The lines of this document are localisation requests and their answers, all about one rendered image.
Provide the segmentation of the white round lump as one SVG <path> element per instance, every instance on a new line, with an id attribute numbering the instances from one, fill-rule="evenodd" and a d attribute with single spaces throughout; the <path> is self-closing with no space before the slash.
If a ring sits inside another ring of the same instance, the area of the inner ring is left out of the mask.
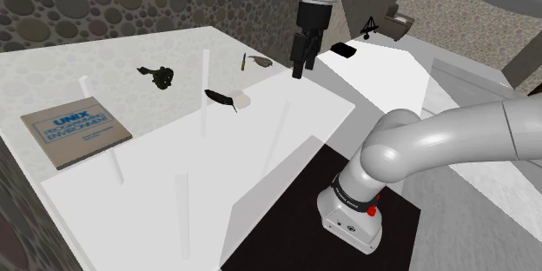
<path id="1" fill-rule="evenodd" d="M 233 104 L 237 109 L 244 109 L 250 105 L 251 99 L 241 90 L 236 90 L 230 93 L 233 99 Z"/>

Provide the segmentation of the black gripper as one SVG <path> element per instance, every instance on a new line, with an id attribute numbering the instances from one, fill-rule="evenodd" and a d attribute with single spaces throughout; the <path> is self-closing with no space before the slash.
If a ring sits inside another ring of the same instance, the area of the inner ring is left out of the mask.
<path id="1" fill-rule="evenodd" d="M 305 33 L 295 33 L 290 52 L 293 63 L 292 77 L 300 79 L 304 69 L 312 70 L 321 49 L 322 31 L 328 28 L 332 5 L 299 2 L 296 25 Z"/>

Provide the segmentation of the black feather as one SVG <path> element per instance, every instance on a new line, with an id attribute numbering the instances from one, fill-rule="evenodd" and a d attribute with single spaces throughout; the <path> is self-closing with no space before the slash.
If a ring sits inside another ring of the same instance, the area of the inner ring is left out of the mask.
<path id="1" fill-rule="evenodd" d="M 232 106 L 234 111 L 237 111 L 234 100 L 230 96 L 225 96 L 221 93 L 218 93 L 216 91 L 213 91 L 211 89 L 205 89 L 204 90 L 205 95 L 212 101 L 217 102 L 222 105 Z"/>

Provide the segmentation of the black flat box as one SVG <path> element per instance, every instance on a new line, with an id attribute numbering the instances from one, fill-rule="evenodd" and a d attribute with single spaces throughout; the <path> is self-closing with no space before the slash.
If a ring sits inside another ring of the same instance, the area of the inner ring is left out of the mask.
<path id="1" fill-rule="evenodd" d="M 345 58 L 350 58 L 355 55 L 357 49 L 343 42 L 335 43 L 330 47 L 330 50 Z"/>

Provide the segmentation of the tan book with blue print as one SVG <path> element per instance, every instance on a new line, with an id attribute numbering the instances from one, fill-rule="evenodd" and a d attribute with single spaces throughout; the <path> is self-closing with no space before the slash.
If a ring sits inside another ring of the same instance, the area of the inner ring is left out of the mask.
<path id="1" fill-rule="evenodd" d="M 58 171 L 133 138 L 93 96 L 21 120 Z"/>

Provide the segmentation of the black robot stand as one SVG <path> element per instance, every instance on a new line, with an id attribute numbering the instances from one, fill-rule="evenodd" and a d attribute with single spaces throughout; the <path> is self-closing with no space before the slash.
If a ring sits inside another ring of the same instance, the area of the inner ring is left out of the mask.
<path id="1" fill-rule="evenodd" d="M 390 188 L 380 191 L 383 234 L 373 253 L 323 228 L 317 195 L 346 164 L 329 146 L 320 148 L 221 271 L 409 271 L 420 209 Z"/>

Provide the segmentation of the small black tripod figure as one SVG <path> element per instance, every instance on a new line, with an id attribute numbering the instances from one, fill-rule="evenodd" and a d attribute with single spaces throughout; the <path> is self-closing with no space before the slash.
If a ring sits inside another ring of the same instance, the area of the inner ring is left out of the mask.
<path id="1" fill-rule="evenodd" d="M 369 17 L 364 27 L 360 30 L 360 33 L 364 40 L 368 40 L 370 38 L 370 33 L 375 33 L 378 28 L 379 26 L 376 24 L 373 17 Z"/>

